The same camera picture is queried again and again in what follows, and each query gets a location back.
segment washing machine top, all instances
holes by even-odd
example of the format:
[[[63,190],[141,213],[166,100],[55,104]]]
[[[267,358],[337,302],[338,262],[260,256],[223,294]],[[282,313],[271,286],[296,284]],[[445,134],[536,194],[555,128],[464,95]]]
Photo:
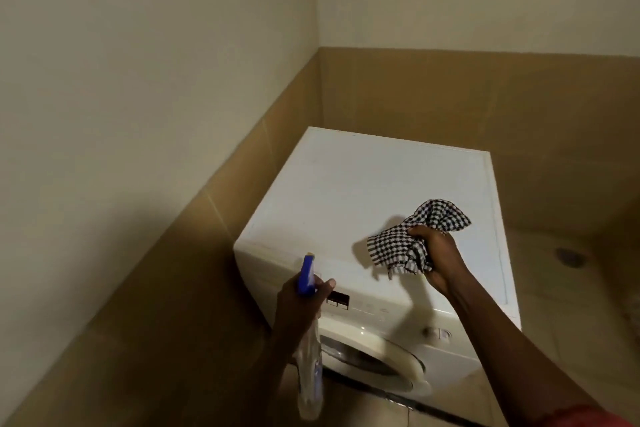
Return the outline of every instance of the washing machine top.
[[[396,225],[428,199],[458,206],[472,224],[454,232],[469,269],[502,309],[518,316],[500,204],[488,152],[310,127],[236,242],[236,250],[305,253],[338,287],[411,307],[398,277],[373,266],[366,238]],[[428,286],[430,307],[455,314]]]

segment cloth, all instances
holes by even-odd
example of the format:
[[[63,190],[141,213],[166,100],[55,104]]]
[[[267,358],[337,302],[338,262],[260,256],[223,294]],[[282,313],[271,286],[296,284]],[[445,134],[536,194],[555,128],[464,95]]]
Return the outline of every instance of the cloth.
[[[606,410],[590,406],[578,406],[560,410],[536,423],[537,427],[632,427],[623,418]]]
[[[441,232],[457,232],[468,227],[471,220],[455,204],[444,199],[430,199],[402,223],[367,239],[367,249],[373,263],[387,267],[393,273],[425,273],[433,262],[423,239],[407,231],[415,225],[427,225]]]

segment spray bottle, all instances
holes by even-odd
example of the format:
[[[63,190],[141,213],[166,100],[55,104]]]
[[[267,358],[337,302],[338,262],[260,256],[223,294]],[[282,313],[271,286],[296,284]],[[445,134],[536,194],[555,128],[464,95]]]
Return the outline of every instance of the spray bottle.
[[[316,293],[314,278],[314,255],[307,253],[302,262],[298,293],[312,296]],[[300,418],[306,421],[316,420],[323,406],[322,384],[322,344],[318,332],[318,320],[314,319],[309,330],[300,341],[295,354],[298,363],[298,411]]]

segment black and white checkered cloth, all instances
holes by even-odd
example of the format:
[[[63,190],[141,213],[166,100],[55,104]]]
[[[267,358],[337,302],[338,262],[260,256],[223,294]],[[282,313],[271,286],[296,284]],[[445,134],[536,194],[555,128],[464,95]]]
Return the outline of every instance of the black and white checkered cloth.
[[[471,220],[458,207],[444,199],[430,199],[402,223],[367,239],[367,249],[376,265],[384,265],[392,273],[425,273],[433,262],[423,239],[407,231],[415,225],[427,225],[441,232],[457,232],[471,225]]]

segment white washing machine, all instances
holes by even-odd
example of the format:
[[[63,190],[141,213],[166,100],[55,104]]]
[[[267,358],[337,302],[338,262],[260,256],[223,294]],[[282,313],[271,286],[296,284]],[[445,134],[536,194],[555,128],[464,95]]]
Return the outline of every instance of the white washing machine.
[[[365,243],[432,198],[471,219],[454,233],[460,252],[520,327],[491,158],[476,150],[309,128],[236,241],[244,283],[273,324],[280,287],[314,253],[337,282],[319,322],[324,365],[425,401],[481,365],[444,296],[421,275],[389,280]]]

